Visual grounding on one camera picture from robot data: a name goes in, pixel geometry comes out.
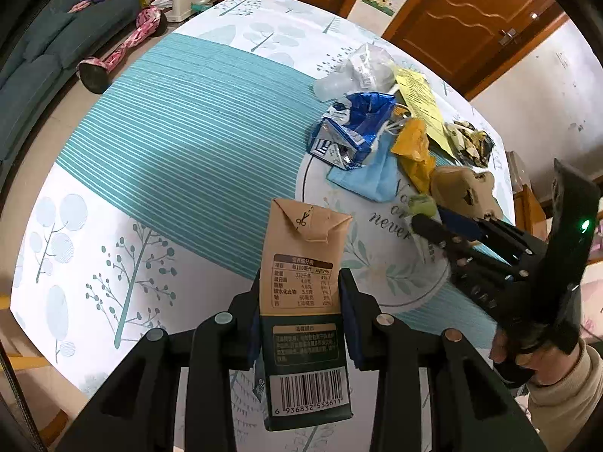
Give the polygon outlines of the person right hand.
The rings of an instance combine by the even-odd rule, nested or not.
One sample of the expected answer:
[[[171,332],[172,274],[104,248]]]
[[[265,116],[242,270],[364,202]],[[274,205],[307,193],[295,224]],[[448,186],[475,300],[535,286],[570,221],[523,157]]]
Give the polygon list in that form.
[[[552,343],[546,343],[541,348],[530,354],[520,354],[515,358],[515,363],[527,370],[534,372],[530,383],[548,387],[556,385],[563,380],[577,365],[580,359],[580,345],[566,354]],[[507,357],[507,335],[502,328],[497,328],[491,342],[488,358],[493,363],[503,363]]]

